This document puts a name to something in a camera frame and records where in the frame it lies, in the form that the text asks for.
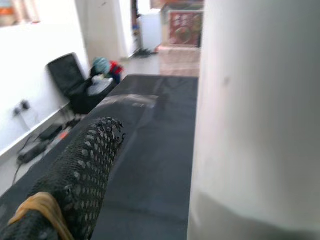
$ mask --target white pillar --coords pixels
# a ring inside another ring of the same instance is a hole
[[[320,229],[319,23],[320,1],[206,1],[190,240],[240,232],[222,213]]]

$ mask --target white wall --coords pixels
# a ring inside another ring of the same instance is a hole
[[[27,133],[13,118],[22,99],[32,107],[23,113],[31,128],[68,102],[50,79],[47,63],[75,52],[83,71],[89,70],[74,1],[38,0],[37,6],[40,24],[0,28],[0,152]]]
[[[76,0],[90,63],[95,57],[118,61],[134,52],[129,0]]]
[[[189,239],[241,231],[215,203],[320,229],[319,23],[316,0],[206,1]]]

